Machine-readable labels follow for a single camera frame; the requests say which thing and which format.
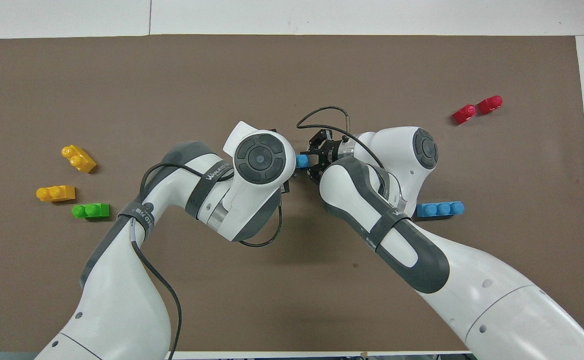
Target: blue lego brick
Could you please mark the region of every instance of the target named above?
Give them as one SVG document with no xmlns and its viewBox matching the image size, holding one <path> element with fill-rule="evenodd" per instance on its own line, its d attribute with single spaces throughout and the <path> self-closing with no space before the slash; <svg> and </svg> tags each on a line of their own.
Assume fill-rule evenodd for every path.
<svg viewBox="0 0 584 360">
<path fill-rule="evenodd" d="M 460 215 L 464 210 L 465 205 L 460 201 L 419 203 L 416 205 L 416 212 L 420 218 Z"/>
<path fill-rule="evenodd" d="M 296 168 L 310 167 L 310 157 L 307 155 L 296 155 Z"/>
</svg>

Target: green lego brick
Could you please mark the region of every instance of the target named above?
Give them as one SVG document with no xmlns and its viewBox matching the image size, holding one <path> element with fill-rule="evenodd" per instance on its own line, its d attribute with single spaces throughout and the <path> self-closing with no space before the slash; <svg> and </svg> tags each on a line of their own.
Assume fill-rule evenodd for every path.
<svg viewBox="0 0 584 360">
<path fill-rule="evenodd" d="M 98 202 L 75 205 L 72 208 L 72 215 L 77 219 L 106 218 L 109 217 L 109 204 Z"/>
</svg>

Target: yellow lego brick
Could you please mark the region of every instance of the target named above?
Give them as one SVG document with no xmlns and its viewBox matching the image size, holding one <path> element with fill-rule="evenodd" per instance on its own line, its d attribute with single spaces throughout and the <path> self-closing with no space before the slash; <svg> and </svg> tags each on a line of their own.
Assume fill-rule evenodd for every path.
<svg viewBox="0 0 584 360">
<path fill-rule="evenodd" d="M 74 187 L 70 185 L 59 185 L 50 187 L 39 187 L 36 191 L 36 197 L 41 201 L 65 201 L 76 199 Z"/>
<path fill-rule="evenodd" d="M 78 146 L 70 145 L 61 149 L 61 155 L 70 161 L 70 165 L 76 170 L 88 173 L 96 166 L 94 160 Z"/>
</svg>

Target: red lego brick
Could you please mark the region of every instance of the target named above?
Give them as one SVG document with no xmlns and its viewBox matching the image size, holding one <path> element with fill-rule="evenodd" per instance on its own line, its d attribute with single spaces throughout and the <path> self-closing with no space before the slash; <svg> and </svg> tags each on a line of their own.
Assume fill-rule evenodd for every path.
<svg viewBox="0 0 584 360">
<path fill-rule="evenodd" d="M 492 96 L 486 98 L 485 100 L 479 102 L 479 109 L 481 109 L 482 114 L 489 114 L 494 110 L 502 107 L 503 105 L 503 98 L 501 96 Z"/>
<path fill-rule="evenodd" d="M 455 112 L 452 116 L 456 119 L 458 125 L 465 123 L 465 121 L 470 120 L 470 117 L 476 115 L 476 106 L 472 104 L 465 105 L 462 109 Z"/>
</svg>

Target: black cable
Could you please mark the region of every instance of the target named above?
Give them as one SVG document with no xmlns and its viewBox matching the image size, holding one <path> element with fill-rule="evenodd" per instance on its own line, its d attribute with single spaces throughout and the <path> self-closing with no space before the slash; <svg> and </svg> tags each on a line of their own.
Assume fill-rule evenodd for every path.
<svg viewBox="0 0 584 360">
<path fill-rule="evenodd" d="M 346 123 L 348 123 L 349 114 L 347 113 L 347 111 L 345 111 L 345 109 L 343 109 L 342 107 L 330 105 L 330 106 L 320 107 L 320 108 L 310 112 L 309 114 L 307 114 L 304 118 L 301 119 L 301 121 L 296 123 L 296 128 L 297 129 L 310 129 L 310 128 L 321 129 L 321 128 L 325 128 L 325 129 L 334 130 L 335 132 L 340 132 L 342 134 L 345 134 L 348 137 L 350 137 L 353 141 L 358 142 L 358 145 L 362 146 L 362 148 L 365 149 L 365 151 L 367 151 L 367 153 L 369 153 L 369 155 L 371 155 L 371 157 L 374 159 L 374 161 L 378 163 L 378 166 L 381 167 L 382 169 L 385 169 L 385 166 L 383 166 L 383 163 L 381 162 L 381 160 L 379 160 L 378 157 L 376 157 L 376 155 L 374 155 L 374 153 L 370 150 L 370 148 L 368 148 L 362 141 L 360 141 L 356 136 L 350 134 L 349 132 L 346 132 L 345 130 L 339 129 L 335 126 L 322 125 L 319 123 L 313 123 L 311 125 L 301 125 L 303 123 L 303 121 L 307 120 L 310 116 L 316 114 L 317 112 L 321 112 L 321 111 L 327 110 L 327 109 L 335 109 L 335 110 L 342 112 L 343 114 L 345 114 Z"/>
<path fill-rule="evenodd" d="M 147 177 L 150 176 L 150 174 L 152 173 L 152 171 L 155 171 L 158 168 L 162 168 L 162 167 L 177 167 L 179 169 L 183 169 L 183 170 L 187 170 L 190 173 L 198 176 L 199 178 L 203 177 L 203 174 L 194 170 L 193 168 L 186 166 L 186 165 L 181 165 L 181 164 L 172 164 L 170 162 L 159 162 L 158 164 L 153 165 L 152 167 L 150 167 L 149 169 L 147 169 L 147 171 L 143 174 L 143 178 L 141 179 L 141 187 L 139 189 L 139 193 L 143 194 L 145 191 L 145 186 L 146 186 L 146 182 L 147 182 Z M 232 176 L 234 176 L 234 172 L 222 176 L 221 178 L 219 178 L 219 182 L 224 182 L 225 180 L 228 180 L 230 178 L 232 178 Z"/>
<path fill-rule="evenodd" d="M 182 313 L 180 311 L 180 302 L 178 301 L 178 296 L 176 296 L 176 292 L 174 292 L 174 289 L 170 286 L 168 281 L 165 280 L 165 278 L 163 276 L 161 276 L 161 274 L 157 271 L 157 269 L 154 268 L 154 266 L 152 266 L 152 264 L 150 264 L 150 261 L 145 257 L 145 255 L 143 255 L 143 253 L 141 253 L 141 249 L 138 248 L 138 244 L 136 243 L 136 241 L 132 241 L 132 248 L 134 248 L 134 252 L 136 253 L 136 256 L 138 256 L 139 260 L 141 260 L 141 262 L 146 266 L 146 268 L 148 268 L 150 270 L 150 272 L 152 272 L 152 274 L 154 274 L 154 276 L 156 276 L 156 278 L 159 281 L 161 281 L 161 283 L 163 285 L 165 285 L 167 290 L 170 292 L 170 294 L 174 298 L 174 303 L 176 303 L 176 310 L 178 312 L 178 325 L 176 327 L 176 335 L 174 336 L 174 344 L 173 344 L 172 349 L 170 351 L 170 357 L 168 357 L 168 359 L 171 360 L 171 358 L 174 356 L 174 351 L 176 351 L 176 344 L 178 343 L 178 335 L 180 335 L 180 324 L 183 321 L 183 316 L 182 316 Z"/>
<path fill-rule="evenodd" d="M 266 245 L 271 244 L 274 239 L 276 239 L 276 237 L 278 236 L 278 234 L 281 232 L 281 228 L 283 227 L 283 210 L 281 209 L 281 204 L 279 203 L 278 205 L 278 228 L 276 229 L 276 232 L 274 233 L 274 235 L 272 235 L 272 237 L 270 237 L 269 240 L 265 241 L 264 243 L 260 243 L 260 244 L 252 244 L 252 243 L 248 243 L 246 241 L 239 241 L 239 243 L 244 244 L 244 246 L 249 246 L 250 248 L 260 248 Z"/>
</svg>

